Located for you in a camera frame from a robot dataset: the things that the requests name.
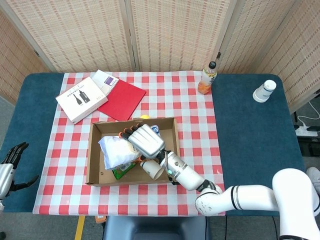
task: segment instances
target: checkered tablecloth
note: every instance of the checkered tablecloth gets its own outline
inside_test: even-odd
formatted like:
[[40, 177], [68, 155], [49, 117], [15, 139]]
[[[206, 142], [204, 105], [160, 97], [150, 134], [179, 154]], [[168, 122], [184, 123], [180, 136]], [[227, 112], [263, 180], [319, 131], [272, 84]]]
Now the checkered tablecloth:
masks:
[[[65, 73], [61, 92], [94, 73]], [[216, 120], [211, 94], [197, 91], [200, 71], [111, 72], [146, 90], [132, 118], [175, 117], [180, 155], [204, 178], [224, 190]], [[114, 122], [94, 111], [77, 124], [58, 105], [44, 161], [34, 214], [197, 216], [199, 193], [180, 185], [145, 184], [95, 187], [85, 184], [90, 124]]]

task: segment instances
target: power strip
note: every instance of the power strip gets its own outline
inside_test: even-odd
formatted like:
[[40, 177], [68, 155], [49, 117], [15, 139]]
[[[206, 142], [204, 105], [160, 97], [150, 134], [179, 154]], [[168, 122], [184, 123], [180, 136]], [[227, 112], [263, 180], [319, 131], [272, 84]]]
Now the power strip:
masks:
[[300, 126], [295, 130], [295, 134], [298, 137], [318, 137], [318, 132], [316, 131], [308, 131], [308, 126]]

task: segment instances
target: white sneaker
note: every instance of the white sneaker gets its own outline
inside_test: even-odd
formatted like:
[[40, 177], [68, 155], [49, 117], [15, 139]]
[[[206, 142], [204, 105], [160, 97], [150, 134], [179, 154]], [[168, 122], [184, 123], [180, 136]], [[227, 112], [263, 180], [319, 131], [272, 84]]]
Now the white sneaker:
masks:
[[306, 174], [310, 178], [316, 192], [320, 195], [320, 171], [312, 166], [306, 170]]

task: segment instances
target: red folder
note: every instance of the red folder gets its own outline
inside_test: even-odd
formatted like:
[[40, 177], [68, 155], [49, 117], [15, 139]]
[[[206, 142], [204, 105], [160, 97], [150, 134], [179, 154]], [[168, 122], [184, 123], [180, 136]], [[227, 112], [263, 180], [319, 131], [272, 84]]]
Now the red folder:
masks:
[[118, 121], [127, 121], [146, 91], [119, 79], [107, 96], [108, 101], [98, 110]]

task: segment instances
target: yellow floor line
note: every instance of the yellow floor line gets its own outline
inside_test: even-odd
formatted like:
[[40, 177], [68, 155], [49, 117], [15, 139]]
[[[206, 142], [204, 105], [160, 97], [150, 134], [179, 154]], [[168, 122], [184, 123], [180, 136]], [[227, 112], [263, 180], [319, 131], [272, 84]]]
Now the yellow floor line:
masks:
[[81, 240], [81, 238], [82, 238], [82, 231], [83, 231], [84, 225], [85, 225], [85, 217], [86, 216], [79, 216], [79, 218], [78, 218], [78, 225], [76, 226], [74, 240]]

